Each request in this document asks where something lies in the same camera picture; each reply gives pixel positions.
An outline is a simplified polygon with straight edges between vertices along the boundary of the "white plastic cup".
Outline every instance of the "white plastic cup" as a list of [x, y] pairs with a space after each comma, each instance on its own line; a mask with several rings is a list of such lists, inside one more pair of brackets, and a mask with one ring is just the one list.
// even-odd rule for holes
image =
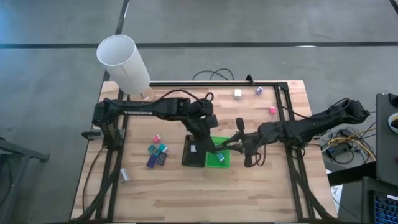
[[104, 39], [97, 48], [97, 58], [126, 94], [142, 95], [148, 88], [147, 68], [130, 37], [113, 35]]

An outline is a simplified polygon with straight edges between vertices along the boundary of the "green tray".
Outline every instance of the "green tray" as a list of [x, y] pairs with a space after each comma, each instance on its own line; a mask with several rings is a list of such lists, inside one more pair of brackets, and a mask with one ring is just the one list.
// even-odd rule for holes
[[[214, 145], [219, 145], [223, 143], [223, 141], [227, 140], [227, 137], [211, 137], [214, 142]], [[224, 156], [224, 160], [220, 162], [217, 158], [216, 154], [207, 152], [206, 153], [206, 166], [207, 167], [217, 167], [217, 168], [229, 168], [231, 166], [231, 151], [230, 150], [222, 150], [221, 153]]]

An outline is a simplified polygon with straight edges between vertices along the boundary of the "white cube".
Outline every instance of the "white cube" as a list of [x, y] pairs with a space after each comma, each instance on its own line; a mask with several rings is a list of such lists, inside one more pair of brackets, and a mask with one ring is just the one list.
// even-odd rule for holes
[[234, 91], [234, 98], [235, 100], [240, 100], [242, 98], [242, 90], [235, 89]]

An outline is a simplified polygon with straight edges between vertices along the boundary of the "concrete floor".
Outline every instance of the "concrete floor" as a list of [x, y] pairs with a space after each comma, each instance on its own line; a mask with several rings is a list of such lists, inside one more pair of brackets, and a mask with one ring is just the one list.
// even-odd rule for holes
[[[0, 44], [98, 43], [113, 35], [123, 0], [6, 0]], [[135, 0], [123, 34], [149, 42], [398, 41], [388, 0]], [[200, 70], [230, 68], [235, 79], [302, 79], [313, 113], [337, 100], [396, 93], [398, 47], [141, 49], [153, 80], [190, 80]], [[32, 162], [14, 223], [68, 220], [104, 70], [95, 49], [0, 49], [0, 136], [50, 153]], [[206, 80], [203, 75], [198, 79]], [[369, 126], [373, 121], [362, 124]], [[356, 166], [355, 160], [350, 166]], [[360, 198], [342, 204], [360, 214]], [[355, 221], [345, 211], [339, 215]]]

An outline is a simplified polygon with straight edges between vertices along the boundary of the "wooden table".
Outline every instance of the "wooden table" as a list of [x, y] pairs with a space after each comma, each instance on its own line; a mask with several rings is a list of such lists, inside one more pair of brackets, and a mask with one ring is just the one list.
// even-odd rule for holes
[[[310, 116], [310, 105], [301, 80], [288, 81], [294, 110]], [[154, 88], [157, 97], [170, 87]], [[256, 88], [243, 87], [243, 97], [233, 98], [233, 87], [187, 87], [199, 98], [209, 91], [215, 99], [214, 113], [219, 126], [211, 130], [215, 136], [232, 136], [236, 132], [235, 119], [242, 117], [245, 132], [257, 131], [266, 121], [278, 121], [270, 115], [268, 107], [276, 105], [273, 88], [265, 87], [262, 95], [254, 94]], [[104, 82], [99, 100], [116, 99], [118, 86]], [[184, 93], [173, 96], [188, 97]], [[152, 138], [159, 134], [162, 143], [168, 145], [168, 156], [163, 167], [148, 169], [147, 148]], [[161, 121], [150, 116], [131, 116], [126, 133], [122, 168], [127, 170], [131, 181], [118, 186], [114, 222], [272, 222], [296, 221], [294, 200], [289, 171], [282, 143], [267, 146], [266, 162], [262, 167], [245, 168], [244, 156], [232, 152], [229, 169], [197, 168], [181, 165], [183, 143], [187, 134], [181, 122]], [[71, 218], [82, 213], [82, 189], [95, 155], [101, 149], [102, 140], [88, 145], [80, 183], [76, 193]], [[304, 157], [310, 188], [319, 202], [336, 216], [326, 176], [325, 165], [318, 146], [306, 148]], [[87, 184], [85, 206], [98, 193], [103, 173], [106, 150], [99, 156]], [[306, 212], [304, 198], [303, 210]], [[104, 215], [108, 210], [105, 198]]]

